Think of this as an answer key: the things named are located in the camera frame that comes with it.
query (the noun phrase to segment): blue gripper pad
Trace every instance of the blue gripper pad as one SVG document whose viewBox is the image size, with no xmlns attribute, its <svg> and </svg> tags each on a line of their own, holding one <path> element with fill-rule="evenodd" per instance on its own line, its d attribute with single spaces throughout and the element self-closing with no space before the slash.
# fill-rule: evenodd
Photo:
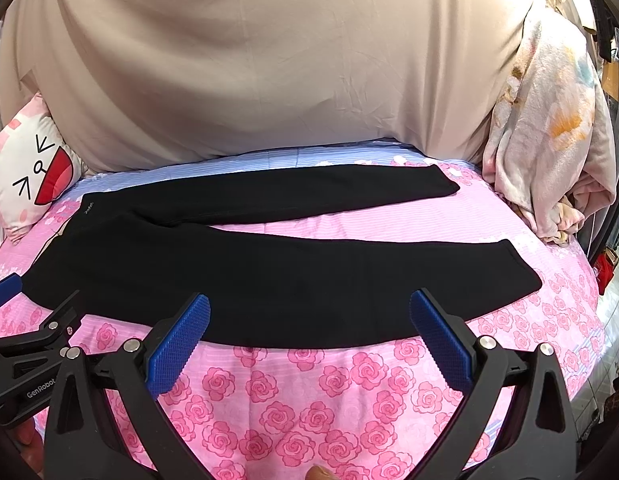
<svg viewBox="0 0 619 480">
<path fill-rule="evenodd" d="M 0 280 L 0 307 L 20 293 L 22 288 L 21 277 L 16 273 Z"/>
<path fill-rule="evenodd" d="M 172 389 L 210 323 L 210 302 L 199 294 L 147 362 L 145 384 L 154 399 Z"/>
<path fill-rule="evenodd" d="M 426 290 L 412 294 L 409 313 L 449 387 L 468 394 L 474 385 L 473 359 L 467 345 L 445 319 L 440 306 Z"/>
</svg>

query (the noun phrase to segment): drawn eye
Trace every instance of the drawn eye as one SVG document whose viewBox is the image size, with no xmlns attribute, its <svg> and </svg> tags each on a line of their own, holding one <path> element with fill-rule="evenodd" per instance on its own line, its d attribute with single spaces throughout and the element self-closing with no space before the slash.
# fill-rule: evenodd
<svg viewBox="0 0 619 480">
<path fill-rule="evenodd" d="M 38 134 L 36 134 L 36 153 L 43 153 L 45 150 L 48 150 L 49 148 L 56 146 L 55 143 L 52 143 L 48 146 L 45 145 L 45 141 L 47 140 L 47 136 L 43 137 L 42 142 L 39 142 L 38 140 Z"/>
<path fill-rule="evenodd" d="M 17 180 L 14 184 L 12 184 L 12 186 L 18 186 L 19 184 L 21 185 L 21 189 L 18 190 L 18 195 L 21 196 L 24 190 L 27 189 L 27 199 L 32 200 L 32 194 L 30 193 L 29 189 L 29 177 L 24 176 L 23 178 Z"/>
</svg>

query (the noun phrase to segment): pink floral bedsheet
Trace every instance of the pink floral bedsheet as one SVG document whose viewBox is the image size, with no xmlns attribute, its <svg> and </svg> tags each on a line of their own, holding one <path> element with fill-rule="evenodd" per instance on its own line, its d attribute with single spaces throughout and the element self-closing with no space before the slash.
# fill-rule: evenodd
<svg viewBox="0 0 619 480">
<path fill-rule="evenodd" d="M 550 341 L 573 396 L 600 359 L 595 278 L 580 247 L 544 245 L 477 173 L 395 156 L 392 164 L 438 164 L 456 195 L 300 221 L 227 230 L 306 238 L 486 242 L 509 238 L 539 273 L 538 293 L 469 325 L 508 348 Z M 374 164 L 360 160 L 361 164 Z M 23 273 L 78 207 L 52 206 L 17 246 L 0 248 L 0 279 Z M 23 295 L 0 309 L 0 336 L 35 330 L 47 311 Z M 72 338 L 85 352 L 112 351 L 144 326 L 87 316 Z M 503 390 L 469 464 L 484 460 L 511 397 Z M 172 391 L 160 397 L 174 426 L 219 480 L 301 480 L 313 464 L 343 480 L 400 480 L 441 434 L 462 394 L 443 380 L 420 338 L 347 350 L 268 350 L 200 343 Z M 111 392 L 116 420 L 136 460 L 150 461 Z M 41 427 L 46 412 L 37 416 Z"/>
</svg>

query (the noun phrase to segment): cartoon face pillow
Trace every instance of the cartoon face pillow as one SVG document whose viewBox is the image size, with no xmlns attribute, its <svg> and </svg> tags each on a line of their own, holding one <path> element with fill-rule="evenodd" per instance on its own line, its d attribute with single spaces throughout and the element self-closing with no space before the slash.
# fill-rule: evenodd
<svg viewBox="0 0 619 480">
<path fill-rule="evenodd" d="M 0 133 L 0 224 L 8 239 L 19 241 L 81 174 L 80 158 L 36 94 Z"/>
</svg>

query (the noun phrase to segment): red mouth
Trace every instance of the red mouth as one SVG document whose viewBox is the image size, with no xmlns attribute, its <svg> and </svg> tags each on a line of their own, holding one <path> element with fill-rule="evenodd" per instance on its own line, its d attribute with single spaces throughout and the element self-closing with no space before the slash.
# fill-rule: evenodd
<svg viewBox="0 0 619 480">
<path fill-rule="evenodd" d="M 45 173 L 45 178 L 38 190 L 34 204 L 47 205 L 56 200 L 70 185 L 73 176 L 74 167 L 70 156 L 59 146 L 49 168 L 47 168 L 47 173 Z"/>
</svg>

